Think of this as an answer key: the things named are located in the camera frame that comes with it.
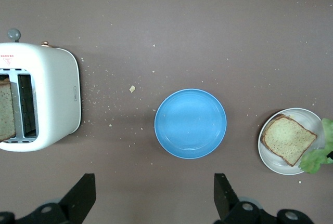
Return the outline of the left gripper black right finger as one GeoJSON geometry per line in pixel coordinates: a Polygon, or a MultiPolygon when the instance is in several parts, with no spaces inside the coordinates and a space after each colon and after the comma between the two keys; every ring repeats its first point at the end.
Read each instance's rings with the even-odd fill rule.
{"type": "Polygon", "coordinates": [[[214,203],[220,217],[214,224],[314,224],[298,210],[281,209],[273,216],[256,200],[239,198],[223,173],[214,174],[214,203]]]}

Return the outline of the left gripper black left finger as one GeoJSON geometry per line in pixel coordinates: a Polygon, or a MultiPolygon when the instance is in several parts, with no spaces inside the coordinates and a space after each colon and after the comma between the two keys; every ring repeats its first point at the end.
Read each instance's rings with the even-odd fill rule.
{"type": "Polygon", "coordinates": [[[0,224],[82,224],[95,201],[95,174],[84,174],[59,202],[41,205],[19,219],[0,212],[0,224]]]}

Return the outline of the green lettuce leaf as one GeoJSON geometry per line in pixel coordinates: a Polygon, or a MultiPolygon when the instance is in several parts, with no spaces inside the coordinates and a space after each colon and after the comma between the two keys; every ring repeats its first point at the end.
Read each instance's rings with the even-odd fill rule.
{"type": "Polygon", "coordinates": [[[302,156],[299,167],[303,172],[314,174],[318,172],[321,165],[333,164],[333,159],[327,155],[333,151],[333,120],[322,119],[325,135],[325,146],[323,149],[314,149],[302,156]]]}

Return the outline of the light bread slice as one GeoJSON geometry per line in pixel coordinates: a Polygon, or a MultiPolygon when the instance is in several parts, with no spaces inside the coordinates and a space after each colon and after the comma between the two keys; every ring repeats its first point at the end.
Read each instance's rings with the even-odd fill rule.
{"type": "Polygon", "coordinates": [[[294,119],[278,114],[268,122],[260,141],[275,155],[293,167],[317,139],[317,134],[306,129],[294,119]]]}

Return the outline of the dark crust bread slice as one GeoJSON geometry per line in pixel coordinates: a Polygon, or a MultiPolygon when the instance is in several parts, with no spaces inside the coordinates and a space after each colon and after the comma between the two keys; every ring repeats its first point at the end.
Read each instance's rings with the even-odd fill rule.
{"type": "Polygon", "coordinates": [[[16,134],[11,83],[7,78],[0,81],[0,142],[16,134]]]}

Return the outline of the beige plate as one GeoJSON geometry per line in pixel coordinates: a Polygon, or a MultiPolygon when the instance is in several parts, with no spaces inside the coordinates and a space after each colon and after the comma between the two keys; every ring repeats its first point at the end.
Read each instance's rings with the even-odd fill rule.
{"type": "Polygon", "coordinates": [[[322,126],[322,120],[315,113],[307,109],[303,108],[284,109],[270,116],[263,124],[263,127],[261,128],[261,131],[259,133],[258,137],[259,155],[262,162],[270,170],[282,175],[301,174],[303,173],[303,170],[299,167],[301,162],[300,160],[296,162],[295,166],[289,166],[287,162],[283,160],[283,158],[271,152],[261,141],[265,128],[268,126],[271,120],[273,120],[276,116],[280,114],[283,114],[285,116],[294,119],[296,122],[301,124],[307,130],[317,135],[317,139],[306,150],[306,153],[316,149],[323,149],[325,147],[325,134],[322,126]]]}

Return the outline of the blue plate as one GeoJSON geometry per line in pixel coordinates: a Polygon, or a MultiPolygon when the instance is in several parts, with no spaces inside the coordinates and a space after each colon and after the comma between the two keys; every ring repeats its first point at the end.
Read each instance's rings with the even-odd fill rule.
{"type": "Polygon", "coordinates": [[[198,159],[223,141],[227,116],[223,105],[201,89],[183,89],[164,99],[156,111],[155,135],[171,155],[198,159]]]}

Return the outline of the white toaster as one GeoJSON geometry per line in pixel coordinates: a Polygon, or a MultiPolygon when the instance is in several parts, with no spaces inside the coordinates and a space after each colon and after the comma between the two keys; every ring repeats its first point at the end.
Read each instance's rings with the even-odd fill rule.
{"type": "Polygon", "coordinates": [[[79,66],[74,55],[48,42],[21,43],[17,29],[0,43],[0,81],[9,79],[14,108],[14,137],[0,149],[31,152],[75,132],[81,122],[79,66]]]}

